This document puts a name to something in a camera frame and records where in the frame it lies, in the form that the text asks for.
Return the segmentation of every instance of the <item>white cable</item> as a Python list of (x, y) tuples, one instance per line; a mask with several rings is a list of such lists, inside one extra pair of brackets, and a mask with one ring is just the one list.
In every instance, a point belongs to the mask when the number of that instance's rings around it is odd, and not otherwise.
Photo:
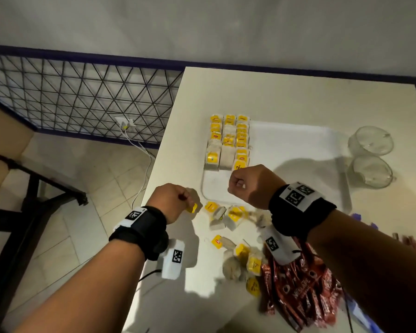
[(150, 158), (150, 163), (148, 164), (148, 167), (146, 168), (146, 171), (145, 171), (145, 178), (143, 180), (143, 185), (142, 185), (142, 187), (140, 187), (140, 190), (138, 191), (138, 193), (134, 195), (133, 202), (131, 203), (131, 210), (133, 210), (134, 209), (134, 202), (136, 201), (137, 197), (142, 192), (142, 190), (144, 190), (144, 187), (145, 187), (145, 184), (146, 184), (146, 177), (148, 175), (148, 171), (150, 170), (151, 163), (153, 162), (153, 158), (155, 160), (156, 157), (154, 155), (152, 155), (150, 152), (148, 152), (146, 150), (146, 148), (144, 148), (144, 146), (142, 144), (140, 144), (140, 147), (137, 146), (137, 145), (135, 145), (135, 144), (133, 144), (131, 142), (131, 139), (129, 138), (129, 136), (126, 134), (126, 131), (123, 130), (121, 126), (120, 126), (120, 131), (122, 132), (122, 134), (125, 136), (125, 138), (129, 141), (129, 143), (131, 145), (136, 146), (140, 151), (142, 151), (143, 153), (145, 153)]

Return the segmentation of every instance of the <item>power outlet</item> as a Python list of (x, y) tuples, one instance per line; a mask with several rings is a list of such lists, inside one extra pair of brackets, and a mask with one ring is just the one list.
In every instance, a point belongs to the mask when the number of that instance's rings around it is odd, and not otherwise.
[(130, 126), (136, 126), (133, 118), (125, 117), (124, 115), (113, 116), (113, 119), (115, 119), (117, 124), (123, 129), (127, 129)]

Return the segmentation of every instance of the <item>white tray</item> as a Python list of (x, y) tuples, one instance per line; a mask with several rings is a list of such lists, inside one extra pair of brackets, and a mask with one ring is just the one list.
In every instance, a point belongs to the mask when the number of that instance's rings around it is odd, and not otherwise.
[[(260, 163), (287, 183), (303, 182), (324, 194), (340, 211), (351, 212), (344, 159), (332, 129), (251, 121), (249, 165)], [(227, 191), (230, 175), (230, 170), (204, 170), (205, 198), (226, 205), (244, 205)]]

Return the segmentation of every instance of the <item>white wall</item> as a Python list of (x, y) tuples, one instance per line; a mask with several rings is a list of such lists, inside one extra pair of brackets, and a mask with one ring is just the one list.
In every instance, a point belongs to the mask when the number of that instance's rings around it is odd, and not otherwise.
[(0, 0), (0, 44), (416, 76), (416, 0)]

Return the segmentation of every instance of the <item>black wire grid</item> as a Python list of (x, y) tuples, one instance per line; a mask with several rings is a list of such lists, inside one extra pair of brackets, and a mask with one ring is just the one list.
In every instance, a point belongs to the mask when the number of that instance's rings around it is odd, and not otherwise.
[(182, 71), (0, 55), (0, 102), (37, 128), (160, 143)]

